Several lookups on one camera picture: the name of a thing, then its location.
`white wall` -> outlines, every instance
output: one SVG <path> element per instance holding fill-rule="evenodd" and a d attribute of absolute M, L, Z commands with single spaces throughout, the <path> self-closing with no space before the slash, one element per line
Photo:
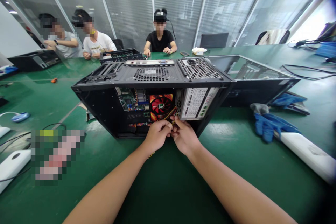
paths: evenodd
<path fill-rule="evenodd" d="M 12 15 L 15 14 L 10 14 L 0 3 L 0 58 L 2 55 L 11 58 L 39 49 L 35 41 Z"/>

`person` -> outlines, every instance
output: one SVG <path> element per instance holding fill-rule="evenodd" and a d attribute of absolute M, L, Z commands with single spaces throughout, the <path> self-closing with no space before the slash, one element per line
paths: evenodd
<path fill-rule="evenodd" d="M 41 13 L 38 18 L 41 27 L 49 29 L 51 33 L 48 40 L 44 41 L 48 50 L 56 51 L 57 48 L 65 58 L 83 57 L 83 49 L 79 45 L 75 34 L 65 31 L 58 20 L 49 13 Z"/>
<path fill-rule="evenodd" d="M 166 21 L 167 10 L 157 9 L 154 12 L 155 31 L 148 34 L 146 38 L 145 48 L 143 49 L 143 53 L 147 57 L 151 56 L 150 47 L 152 47 L 152 52 L 164 52 L 167 54 L 171 54 L 177 51 L 177 46 L 172 33 L 168 30 L 165 30 L 167 24 Z"/>
<path fill-rule="evenodd" d="M 89 60 L 91 57 L 100 58 L 100 53 L 116 51 L 117 48 L 112 39 L 105 33 L 98 32 L 94 25 L 93 19 L 83 9 L 75 10 L 76 21 L 73 23 L 76 27 L 81 27 L 87 37 L 84 39 L 83 56 Z"/>
<path fill-rule="evenodd" d="M 169 136 L 174 138 L 177 148 L 202 175 L 235 223 L 296 223 L 272 200 L 204 148 L 186 121 L 181 121 L 178 116 L 170 118 L 175 120 L 175 125 L 166 120 L 154 122 L 144 142 L 84 196 L 63 224 L 113 223 L 142 165 Z"/>

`green tabletop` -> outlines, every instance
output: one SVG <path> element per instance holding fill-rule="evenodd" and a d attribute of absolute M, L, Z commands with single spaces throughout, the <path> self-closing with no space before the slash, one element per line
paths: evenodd
<path fill-rule="evenodd" d="M 323 66 L 324 59 L 313 52 L 287 45 L 262 45 L 211 49 L 207 55 L 240 54 L 279 68 L 282 64 Z M 180 58 L 174 53 L 153 53 L 150 59 Z M 99 66 L 98 61 L 70 59 L 48 70 L 20 73 L 1 83 L 0 94 L 9 103 L 0 112 L 30 112 L 19 124 L 11 115 L 0 118 L 2 126 L 13 129 L 0 138 L 0 144 L 13 135 L 43 128 L 64 118 L 79 102 L 70 86 Z M 315 73 L 300 71 L 306 75 Z M 58 82 L 50 82 L 54 77 Z M 301 80 L 291 91 L 308 98 L 311 115 L 272 111 L 295 124 L 313 143 L 326 152 L 335 147 L 335 78 Z M 87 123 L 85 110 L 77 107 L 63 122 L 68 129 L 84 129 L 84 148 L 57 186 L 37 186 L 32 175 L 24 174 L 0 194 L 1 223 L 61 223 L 81 198 L 142 142 L 114 139 L 96 120 Z M 220 108 L 200 136 L 202 144 L 223 163 L 256 186 L 275 203 L 302 223 L 328 185 L 286 146 L 265 144 L 254 132 L 254 117 L 248 108 Z M 0 147 L 0 161 L 24 146 L 17 140 Z M 232 223 L 211 189 L 172 139 L 144 164 L 120 210 L 115 223 Z"/>

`vr headset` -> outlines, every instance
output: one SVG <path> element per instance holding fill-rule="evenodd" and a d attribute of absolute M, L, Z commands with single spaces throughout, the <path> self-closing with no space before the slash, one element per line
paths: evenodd
<path fill-rule="evenodd" d="M 168 19 L 167 19 L 167 14 L 164 13 L 163 11 L 161 12 L 156 12 L 154 14 L 154 22 L 159 22 L 159 23 L 163 23 L 163 22 L 166 22 Z"/>
<path fill-rule="evenodd" d="M 84 27 L 85 22 L 92 22 L 92 17 L 80 17 L 80 16 L 72 16 L 72 24 L 75 27 Z"/>

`black chair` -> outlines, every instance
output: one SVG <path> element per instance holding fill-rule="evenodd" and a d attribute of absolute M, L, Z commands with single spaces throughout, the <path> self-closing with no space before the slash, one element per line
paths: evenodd
<path fill-rule="evenodd" d="M 115 39 L 115 40 L 112 40 L 112 42 L 115 44 L 117 50 L 124 49 L 124 45 L 121 39 Z"/>
<path fill-rule="evenodd" d="M 220 48 L 226 47 L 229 33 L 202 34 L 200 47 Z"/>
<path fill-rule="evenodd" d="M 265 34 L 266 34 L 266 31 L 263 31 L 262 33 L 260 33 L 260 35 L 259 35 L 259 37 L 258 37 L 258 39 L 257 39 L 256 45 L 259 44 L 261 38 L 262 38 Z M 286 44 L 290 34 L 291 34 L 290 31 L 286 31 L 286 32 L 285 32 L 285 35 L 282 37 L 282 39 L 280 39 L 279 44 Z"/>

